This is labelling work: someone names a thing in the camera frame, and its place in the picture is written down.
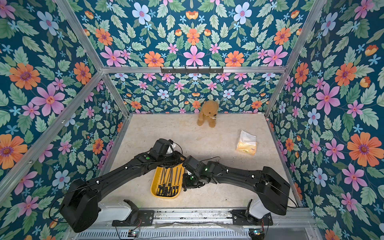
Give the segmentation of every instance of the yellow tray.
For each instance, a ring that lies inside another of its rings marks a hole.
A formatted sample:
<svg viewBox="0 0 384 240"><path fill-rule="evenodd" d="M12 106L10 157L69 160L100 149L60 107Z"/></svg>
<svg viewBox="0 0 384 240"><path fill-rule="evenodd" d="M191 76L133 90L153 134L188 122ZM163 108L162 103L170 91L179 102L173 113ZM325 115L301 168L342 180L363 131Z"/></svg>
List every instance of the yellow tray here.
<svg viewBox="0 0 384 240"><path fill-rule="evenodd" d="M165 199L172 199L172 198L177 197L180 194L180 191L182 190L183 173L184 173L185 169L183 168L182 164L177 165L176 167L174 167L172 169L173 169L173 175L172 175L172 179L171 179L171 184L172 184L172 186L178 186L179 187L178 192L176 192L174 194L174 196L170 196L170 197L167 197L165 195L164 196L158 196L157 195L157 190L159 188L159 185L162 182L162 179L165 179L166 185L168 185L168 178L170 177L169 174L170 174L170 170L171 170L171 168L166 169L165 177L163 175L163 177L161 179L163 167L157 167L156 172L155 172L155 176L153 177L153 181L152 181L152 185L151 185L151 193L153 196L165 198Z"/></svg>

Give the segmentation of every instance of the teddy bear leg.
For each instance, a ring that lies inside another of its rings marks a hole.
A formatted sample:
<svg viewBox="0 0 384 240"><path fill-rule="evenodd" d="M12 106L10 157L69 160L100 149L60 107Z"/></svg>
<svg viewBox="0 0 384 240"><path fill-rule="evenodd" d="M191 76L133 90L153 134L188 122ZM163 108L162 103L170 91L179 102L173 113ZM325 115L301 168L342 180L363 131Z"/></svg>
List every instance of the teddy bear leg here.
<svg viewBox="0 0 384 240"><path fill-rule="evenodd" d="M199 119L197 120L197 125L201 126L204 123L204 115L203 112L199 113Z"/></svg>
<svg viewBox="0 0 384 240"><path fill-rule="evenodd" d="M216 119L209 118L208 123L210 127L215 127L216 126Z"/></svg>

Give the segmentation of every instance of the floral wallpaper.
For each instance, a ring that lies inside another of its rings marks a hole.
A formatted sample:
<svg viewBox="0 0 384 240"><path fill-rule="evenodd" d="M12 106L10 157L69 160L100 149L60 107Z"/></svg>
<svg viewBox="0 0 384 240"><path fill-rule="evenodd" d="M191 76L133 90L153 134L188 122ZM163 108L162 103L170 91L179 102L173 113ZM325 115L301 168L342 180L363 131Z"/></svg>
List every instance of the floral wallpaper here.
<svg viewBox="0 0 384 240"><path fill-rule="evenodd" d="M85 0L76 14L105 66L280 66L313 2Z"/></svg>
<svg viewBox="0 0 384 240"><path fill-rule="evenodd" d="M0 1L0 180L94 73L56 4L39 2Z"/></svg>
<svg viewBox="0 0 384 240"><path fill-rule="evenodd" d="M270 115L326 240L384 239L383 7L328 1Z"/></svg>
<svg viewBox="0 0 384 240"><path fill-rule="evenodd" d="M67 228L58 212L71 182L97 177L120 131L124 117L103 81L89 94L54 141L21 179L0 208L1 240L60 240ZM11 134L0 139L10 140Z"/></svg>
<svg viewBox="0 0 384 240"><path fill-rule="evenodd" d="M204 101L215 100L219 111L265 111L280 75L275 73L111 75L128 110L133 113L198 113Z"/></svg>

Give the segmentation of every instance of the brown teddy bear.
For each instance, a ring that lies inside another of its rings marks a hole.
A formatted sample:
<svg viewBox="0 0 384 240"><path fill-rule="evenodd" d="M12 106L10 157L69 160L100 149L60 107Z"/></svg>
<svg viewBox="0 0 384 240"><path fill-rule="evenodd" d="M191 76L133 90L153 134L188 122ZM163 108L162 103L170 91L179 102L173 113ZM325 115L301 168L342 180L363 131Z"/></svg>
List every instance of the brown teddy bear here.
<svg viewBox="0 0 384 240"><path fill-rule="evenodd" d="M206 101L201 107L201 111L199 113L199 119L197 120L197 125L203 125L205 119L207 119L210 127L216 126L216 116L218 111L218 103L209 100Z"/></svg>

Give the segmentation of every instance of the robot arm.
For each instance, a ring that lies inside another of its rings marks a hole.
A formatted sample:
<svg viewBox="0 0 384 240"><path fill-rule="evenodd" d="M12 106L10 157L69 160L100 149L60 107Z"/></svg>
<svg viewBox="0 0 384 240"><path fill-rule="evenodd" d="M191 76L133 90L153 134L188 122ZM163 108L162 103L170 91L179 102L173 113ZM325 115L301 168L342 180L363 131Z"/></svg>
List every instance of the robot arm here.
<svg viewBox="0 0 384 240"><path fill-rule="evenodd" d="M87 182L76 179L61 203L60 213L75 232L84 231L97 220L101 211L98 203L113 190L157 167L169 168L183 163L183 167L192 173L188 179L183 176L184 188L197 188L210 182L236 185L259 195L261 202L253 205L261 211L250 211L251 215L262 218L269 211L286 214L290 186L273 169L264 167L263 170L248 171L213 161L204 164L192 156L186 159L173 150L172 144L172 140L159 139L149 151L136 155L125 165L103 176Z"/></svg>

